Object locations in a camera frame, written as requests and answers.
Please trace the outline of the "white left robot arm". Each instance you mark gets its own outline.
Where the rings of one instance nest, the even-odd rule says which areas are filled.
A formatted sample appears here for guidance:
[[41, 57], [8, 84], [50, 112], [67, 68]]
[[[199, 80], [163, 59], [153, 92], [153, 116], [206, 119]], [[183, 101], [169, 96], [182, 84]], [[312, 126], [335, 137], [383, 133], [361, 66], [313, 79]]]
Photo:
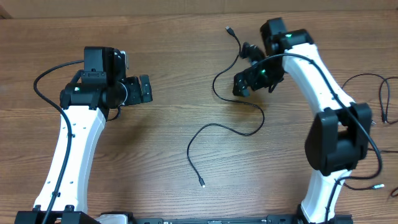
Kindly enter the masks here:
[[111, 109], [153, 100], [147, 75], [127, 77], [127, 53], [112, 47], [85, 47], [77, 71], [60, 93], [60, 132], [50, 170], [30, 211], [16, 223], [135, 223], [131, 212], [87, 214], [87, 191], [98, 139]]

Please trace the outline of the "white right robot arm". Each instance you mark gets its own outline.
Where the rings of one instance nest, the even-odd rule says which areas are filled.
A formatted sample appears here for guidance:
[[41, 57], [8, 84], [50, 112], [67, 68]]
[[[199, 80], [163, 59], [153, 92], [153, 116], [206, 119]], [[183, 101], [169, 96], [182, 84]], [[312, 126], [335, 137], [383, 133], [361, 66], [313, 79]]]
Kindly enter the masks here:
[[240, 56], [251, 66], [234, 76], [233, 95], [248, 97], [261, 88], [272, 92], [288, 73], [314, 115], [305, 141], [313, 171], [292, 223], [352, 223], [349, 215], [336, 216], [334, 207], [345, 180], [366, 157], [371, 109], [337, 84], [305, 29], [288, 31], [278, 17], [263, 24], [260, 33], [266, 50], [244, 43]]

